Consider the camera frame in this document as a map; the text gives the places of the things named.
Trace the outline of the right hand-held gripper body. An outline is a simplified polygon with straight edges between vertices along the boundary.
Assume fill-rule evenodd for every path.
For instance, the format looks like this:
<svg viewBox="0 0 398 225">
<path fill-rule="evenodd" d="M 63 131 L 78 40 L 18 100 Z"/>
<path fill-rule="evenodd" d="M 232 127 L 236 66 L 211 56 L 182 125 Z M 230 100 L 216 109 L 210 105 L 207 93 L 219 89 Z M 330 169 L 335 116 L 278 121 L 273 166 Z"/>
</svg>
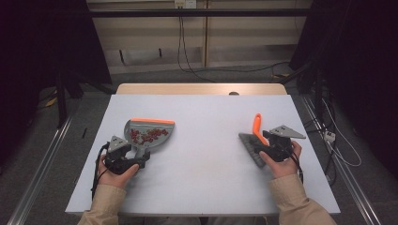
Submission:
<svg viewBox="0 0 398 225">
<path fill-rule="evenodd" d="M 293 154 L 291 139 L 305 139 L 306 136 L 285 125 L 273 128 L 269 131 L 272 137 L 268 140 L 269 147 L 265 151 L 274 161 L 281 162 L 290 158 Z"/>
</svg>

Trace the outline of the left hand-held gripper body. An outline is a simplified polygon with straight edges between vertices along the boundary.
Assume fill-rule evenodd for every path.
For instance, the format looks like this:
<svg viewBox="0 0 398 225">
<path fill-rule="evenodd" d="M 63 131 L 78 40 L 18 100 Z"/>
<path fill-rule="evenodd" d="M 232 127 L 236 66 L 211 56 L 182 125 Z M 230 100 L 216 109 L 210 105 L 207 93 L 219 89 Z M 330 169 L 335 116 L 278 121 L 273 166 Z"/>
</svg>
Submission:
<svg viewBox="0 0 398 225">
<path fill-rule="evenodd" d="M 142 166 L 139 158 L 126 158 L 126 147 L 129 143 L 119 137 L 113 136 L 106 151 L 105 166 L 115 174 L 122 174 L 134 164 Z"/>
</svg>

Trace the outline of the grey brush with orange handle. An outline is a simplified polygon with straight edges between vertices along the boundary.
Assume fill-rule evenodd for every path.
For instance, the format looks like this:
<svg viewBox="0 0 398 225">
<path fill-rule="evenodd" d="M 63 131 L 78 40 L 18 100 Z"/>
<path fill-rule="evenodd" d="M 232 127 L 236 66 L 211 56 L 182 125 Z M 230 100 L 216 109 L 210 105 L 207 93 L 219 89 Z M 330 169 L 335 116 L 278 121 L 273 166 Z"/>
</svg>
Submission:
<svg viewBox="0 0 398 225">
<path fill-rule="evenodd" d="M 260 158 L 259 154 L 254 153 L 253 147 L 255 145 L 265 145 L 269 147 L 269 142 L 260 133 L 262 115 L 258 113 L 253 119 L 252 133 L 239 133 L 238 137 L 243 143 L 245 149 L 249 153 L 254 163 L 258 168 L 264 168 L 266 163 Z"/>
</svg>

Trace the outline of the group of red beans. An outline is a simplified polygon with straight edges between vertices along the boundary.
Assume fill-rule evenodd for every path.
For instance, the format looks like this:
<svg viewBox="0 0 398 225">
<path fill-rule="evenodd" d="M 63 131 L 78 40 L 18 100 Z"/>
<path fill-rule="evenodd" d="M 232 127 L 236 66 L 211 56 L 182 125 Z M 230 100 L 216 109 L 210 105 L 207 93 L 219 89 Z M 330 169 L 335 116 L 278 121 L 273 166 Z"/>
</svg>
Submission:
<svg viewBox="0 0 398 225">
<path fill-rule="evenodd" d="M 166 137 L 169 132 L 166 129 L 152 128 L 145 131 L 138 129 L 132 129 L 130 131 L 130 137 L 133 143 L 144 145 L 147 143 L 153 143 L 159 140 L 161 137 Z"/>
</svg>

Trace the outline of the grey dustpan with orange edge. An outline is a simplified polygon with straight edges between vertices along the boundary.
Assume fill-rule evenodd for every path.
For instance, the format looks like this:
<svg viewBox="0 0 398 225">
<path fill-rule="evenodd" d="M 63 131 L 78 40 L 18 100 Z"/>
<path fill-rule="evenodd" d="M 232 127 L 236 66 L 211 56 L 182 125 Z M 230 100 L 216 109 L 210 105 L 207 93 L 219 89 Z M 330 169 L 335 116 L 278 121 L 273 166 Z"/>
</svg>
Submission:
<svg viewBox="0 0 398 225">
<path fill-rule="evenodd" d="M 149 118 L 131 118 L 124 128 L 125 138 L 128 143 L 133 145 L 136 148 L 136 154 L 134 158 L 139 158 L 142 160 L 143 164 L 143 154 L 148 152 L 150 148 L 156 147 L 160 144 L 163 144 L 172 134 L 175 127 L 175 122 L 172 120 L 160 120 L 160 119 L 149 119 Z M 145 131 L 152 128 L 166 129 L 169 134 L 166 137 L 161 137 L 159 140 L 156 140 L 151 143 L 147 143 L 144 145 L 139 145 L 133 143 L 130 137 L 130 131 L 132 129 L 138 129 L 140 131 Z"/>
</svg>

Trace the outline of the person's right hand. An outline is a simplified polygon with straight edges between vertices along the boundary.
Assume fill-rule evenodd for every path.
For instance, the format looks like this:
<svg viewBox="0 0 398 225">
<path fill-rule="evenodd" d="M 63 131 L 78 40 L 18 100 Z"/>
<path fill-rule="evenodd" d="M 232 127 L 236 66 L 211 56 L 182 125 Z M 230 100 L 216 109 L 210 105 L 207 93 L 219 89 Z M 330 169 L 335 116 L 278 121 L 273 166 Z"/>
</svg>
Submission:
<svg viewBox="0 0 398 225">
<path fill-rule="evenodd" d="M 302 147 L 296 141 L 292 141 L 291 144 L 293 147 L 292 158 L 286 159 L 285 161 L 276 162 L 267 153 L 259 153 L 260 158 L 270 167 L 271 173 L 275 179 L 298 173 L 299 156 Z"/>
</svg>

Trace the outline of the person's left hand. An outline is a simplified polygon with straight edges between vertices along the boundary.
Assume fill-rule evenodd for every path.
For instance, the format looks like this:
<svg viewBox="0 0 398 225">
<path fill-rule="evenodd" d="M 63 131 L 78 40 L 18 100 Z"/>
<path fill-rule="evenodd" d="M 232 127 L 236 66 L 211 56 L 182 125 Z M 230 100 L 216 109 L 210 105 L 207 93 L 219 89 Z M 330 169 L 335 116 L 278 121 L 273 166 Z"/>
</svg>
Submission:
<svg viewBox="0 0 398 225">
<path fill-rule="evenodd" d="M 104 164 L 105 155 L 99 158 L 98 176 L 99 184 L 124 189 L 128 181 L 138 172 L 139 165 L 134 164 L 122 174 L 115 174 L 108 170 Z"/>
</svg>

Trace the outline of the light wooden table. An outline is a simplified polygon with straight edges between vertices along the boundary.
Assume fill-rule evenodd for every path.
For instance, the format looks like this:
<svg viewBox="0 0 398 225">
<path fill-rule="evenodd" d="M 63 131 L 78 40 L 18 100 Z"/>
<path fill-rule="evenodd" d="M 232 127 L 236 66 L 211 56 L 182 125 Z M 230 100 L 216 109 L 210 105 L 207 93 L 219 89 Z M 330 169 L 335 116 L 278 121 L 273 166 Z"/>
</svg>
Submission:
<svg viewBox="0 0 398 225">
<path fill-rule="evenodd" d="M 286 95 L 279 83 L 122 83 L 119 95 Z"/>
</svg>

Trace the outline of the black curtain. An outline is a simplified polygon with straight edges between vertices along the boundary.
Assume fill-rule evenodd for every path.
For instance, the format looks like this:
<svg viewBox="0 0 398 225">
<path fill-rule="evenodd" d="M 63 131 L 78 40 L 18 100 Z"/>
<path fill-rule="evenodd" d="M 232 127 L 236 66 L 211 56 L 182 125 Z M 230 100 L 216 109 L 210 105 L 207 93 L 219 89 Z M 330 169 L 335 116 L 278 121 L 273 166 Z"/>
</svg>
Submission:
<svg viewBox="0 0 398 225">
<path fill-rule="evenodd" d="M 375 157 L 398 179 L 398 0 L 313 0 L 292 69 L 318 61 Z"/>
<path fill-rule="evenodd" d="M 0 160 L 58 77 L 74 97 L 80 83 L 111 81 L 86 0 L 0 0 Z"/>
</svg>

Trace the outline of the black horizontal bar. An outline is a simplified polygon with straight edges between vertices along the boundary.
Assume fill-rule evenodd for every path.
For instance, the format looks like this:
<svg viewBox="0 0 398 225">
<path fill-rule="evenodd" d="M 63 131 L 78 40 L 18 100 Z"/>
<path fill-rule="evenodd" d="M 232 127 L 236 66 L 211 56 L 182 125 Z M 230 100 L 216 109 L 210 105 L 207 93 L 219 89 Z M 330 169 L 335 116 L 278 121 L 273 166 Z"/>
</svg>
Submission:
<svg viewBox="0 0 398 225">
<path fill-rule="evenodd" d="M 271 9 L 95 9 L 89 12 L 94 18 L 137 17 L 302 17 L 313 14 L 307 8 Z"/>
</svg>

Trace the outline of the metal floor rail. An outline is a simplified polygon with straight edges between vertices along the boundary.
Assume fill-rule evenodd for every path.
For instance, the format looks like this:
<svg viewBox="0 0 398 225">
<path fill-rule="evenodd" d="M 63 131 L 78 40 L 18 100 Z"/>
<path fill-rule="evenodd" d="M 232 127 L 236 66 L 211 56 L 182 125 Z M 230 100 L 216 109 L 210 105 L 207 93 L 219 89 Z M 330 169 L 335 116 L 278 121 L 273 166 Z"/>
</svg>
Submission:
<svg viewBox="0 0 398 225">
<path fill-rule="evenodd" d="M 358 207 L 362 217 L 364 218 L 365 223 L 367 225 L 382 225 L 371 202 L 360 187 L 360 184 L 358 183 L 354 174 L 351 172 L 350 166 L 342 160 L 339 149 L 337 147 L 333 148 L 332 144 L 324 139 L 324 134 L 321 131 L 319 131 L 319 136 L 327 147 L 339 177 L 344 181 L 344 184 L 352 196 L 353 201 Z"/>
<path fill-rule="evenodd" d="M 32 180 L 29 182 L 28 187 L 24 191 L 22 197 L 16 205 L 7 225 L 24 225 L 27 216 L 41 191 L 43 182 L 53 164 L 54 158 L 68 133 L 73 116 L 67 117 L 65 122 L 58 128 L 54 137 L 47 148 L 43 159 L 41 160 L 38 168 L 36 169 Z"/>
</svg>

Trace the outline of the white wall socket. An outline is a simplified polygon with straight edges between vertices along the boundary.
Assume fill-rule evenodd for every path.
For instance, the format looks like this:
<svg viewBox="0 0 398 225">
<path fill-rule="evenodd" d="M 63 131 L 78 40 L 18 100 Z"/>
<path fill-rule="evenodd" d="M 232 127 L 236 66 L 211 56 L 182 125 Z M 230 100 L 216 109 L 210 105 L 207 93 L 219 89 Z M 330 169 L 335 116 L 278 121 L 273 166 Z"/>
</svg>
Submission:
<svg viewBox="0 0 398 225">
<path fill-rule="evenodd" d="M 187 8 L 195 9 L 197 8 L 196 0 L 174 0 L 175 8 Z"/>
</svg>

